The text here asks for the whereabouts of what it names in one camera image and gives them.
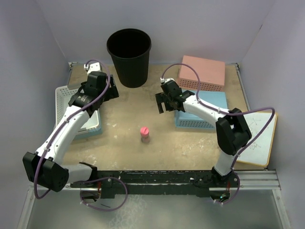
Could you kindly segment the blue perforated plastic basket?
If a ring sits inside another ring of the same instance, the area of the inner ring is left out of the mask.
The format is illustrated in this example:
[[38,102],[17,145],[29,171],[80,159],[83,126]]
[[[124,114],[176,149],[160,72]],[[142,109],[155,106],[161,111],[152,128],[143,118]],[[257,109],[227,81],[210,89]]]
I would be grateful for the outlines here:
[[[199,91],[199,98],[220,108],[228,108],[225,92]],[[214,129],[207,121],[182,111],[175,111],[174,121],[178,128]]]

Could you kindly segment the pink perforated plastic basket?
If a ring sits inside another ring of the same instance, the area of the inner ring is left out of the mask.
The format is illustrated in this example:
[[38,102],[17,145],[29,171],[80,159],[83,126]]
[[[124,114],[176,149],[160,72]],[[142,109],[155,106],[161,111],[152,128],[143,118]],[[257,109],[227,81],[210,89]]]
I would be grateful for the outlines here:
[[185,55],[182,63],[177,77],[181,88],[196,90],[200,82],[202,91],[224,90],[224,62]]

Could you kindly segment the large black plastic bucket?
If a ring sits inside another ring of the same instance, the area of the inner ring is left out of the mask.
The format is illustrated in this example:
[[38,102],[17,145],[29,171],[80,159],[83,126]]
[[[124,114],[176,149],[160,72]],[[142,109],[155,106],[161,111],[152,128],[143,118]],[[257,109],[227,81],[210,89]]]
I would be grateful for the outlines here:
[[106,47],[123,86],[138,88],[146,83],[152,47],[147,33],[134,28],[116,31],[108,38]]

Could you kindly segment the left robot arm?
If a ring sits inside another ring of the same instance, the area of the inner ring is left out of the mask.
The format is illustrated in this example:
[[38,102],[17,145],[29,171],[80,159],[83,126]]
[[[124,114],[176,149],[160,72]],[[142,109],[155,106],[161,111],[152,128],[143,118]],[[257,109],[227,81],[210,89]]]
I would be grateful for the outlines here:
[[98,182],[97,168],[84,162],[62,165],[64,155],[81,127],[102,103],[119,96],[112,75],[100,71],[88,74],[48,139],[34,153],[27,152],[22,162],[30,182],[59,192],[67,183],[81,181],[87,187]]

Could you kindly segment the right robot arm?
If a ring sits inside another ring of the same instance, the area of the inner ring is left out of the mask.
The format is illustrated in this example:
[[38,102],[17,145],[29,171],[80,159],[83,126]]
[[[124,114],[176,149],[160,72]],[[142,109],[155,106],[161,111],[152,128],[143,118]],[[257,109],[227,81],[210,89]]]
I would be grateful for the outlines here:
[[221,150],[213,167],[212,182],[222,187],[229,181],[236,154],[252,138],[251,131],[242,112],[217,107],[198,97],[191,91],[182,91],[173,78],[160,79],[161,93],[155,95],[159,113],[181,111],[207,121],[216,129],[217,143]]

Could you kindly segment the pink capped small bottle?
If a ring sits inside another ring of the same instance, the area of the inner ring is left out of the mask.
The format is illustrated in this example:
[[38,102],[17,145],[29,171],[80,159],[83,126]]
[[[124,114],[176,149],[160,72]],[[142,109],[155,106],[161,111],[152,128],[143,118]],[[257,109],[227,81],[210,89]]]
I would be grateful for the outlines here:
[[141,129],[140,129],[140,135],[141,135],[141,141],[143,143],[149,143],[150,141],[150,135],[149,135],[149,128],[148,127],[145,127],[143,126]]

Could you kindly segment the white perforated plastic basket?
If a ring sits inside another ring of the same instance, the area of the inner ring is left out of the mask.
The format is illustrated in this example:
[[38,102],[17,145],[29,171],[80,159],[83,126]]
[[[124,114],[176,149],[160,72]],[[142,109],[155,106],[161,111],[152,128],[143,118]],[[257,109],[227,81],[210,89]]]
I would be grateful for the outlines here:
[[[68,102],[71,97],[77,93],[78,87],[68,87],[62,86],[55,90],[55,113],[56,113],[56,125],[59,124],[60,120],[63,118],[66,109],[68,107]],[[95,111],[92,117],[80,128],[79,133],[94,131],[95,129],[101,129],[101,117],[99,111]]]

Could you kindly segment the light blue basket under white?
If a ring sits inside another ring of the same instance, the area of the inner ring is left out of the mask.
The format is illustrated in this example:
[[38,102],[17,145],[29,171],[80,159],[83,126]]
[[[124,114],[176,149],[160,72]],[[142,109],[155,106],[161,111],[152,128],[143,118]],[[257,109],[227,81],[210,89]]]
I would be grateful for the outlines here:
[[96,110],[91,118],[80,128],[74,140],[88,138],[91,136],[102,134],[102,121],[100,109]]

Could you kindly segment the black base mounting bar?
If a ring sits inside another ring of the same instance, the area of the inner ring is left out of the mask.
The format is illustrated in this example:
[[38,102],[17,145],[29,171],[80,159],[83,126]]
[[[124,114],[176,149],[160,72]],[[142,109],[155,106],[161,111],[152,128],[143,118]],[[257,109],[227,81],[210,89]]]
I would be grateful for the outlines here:
[[101,198],[115,195],[191,195],[211,197],[213,191],[221,191],[219,199],[229,197],[230,188],[238,188],[240,179],[236,173],[220,179],[211,170],[93,170],[89,181],[77,181],[73,188],[102,189]]

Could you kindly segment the yellow framed whiteboard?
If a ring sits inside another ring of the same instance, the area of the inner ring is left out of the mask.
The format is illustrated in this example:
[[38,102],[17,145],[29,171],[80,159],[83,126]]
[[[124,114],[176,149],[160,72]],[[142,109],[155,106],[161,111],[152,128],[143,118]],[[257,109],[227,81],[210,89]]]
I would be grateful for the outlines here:
[[[271,113],[257,112],[245,115],[245,120],[252,133],[252,137],[256,137],[259,131],[264,127],[269,120]],[[267,128],[260,134],[260,136],[244,150],[238,162],[266,167],[269,164],[273,138],[275,134],[275,127],[277,122],[277,114],[275,114],[267,126]]]

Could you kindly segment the aluminium extrusion rail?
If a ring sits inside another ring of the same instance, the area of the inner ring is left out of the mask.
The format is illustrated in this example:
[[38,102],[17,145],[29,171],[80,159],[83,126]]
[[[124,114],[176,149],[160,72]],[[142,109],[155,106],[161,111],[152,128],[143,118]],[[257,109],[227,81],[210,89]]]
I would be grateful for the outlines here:
[[[235,172],[240,179],[240,185],[238,188],[241,190],[250,189],[262,189],[262,190],[272,190],[280,189],[280,183],[278,176],[275,171],[267,170],[246,170],[246,171],[236,171]],[[96,191],[98,188],[73,188],[71,183],[64,185],[63,190],[69,189],[79,189],[86,191]]]

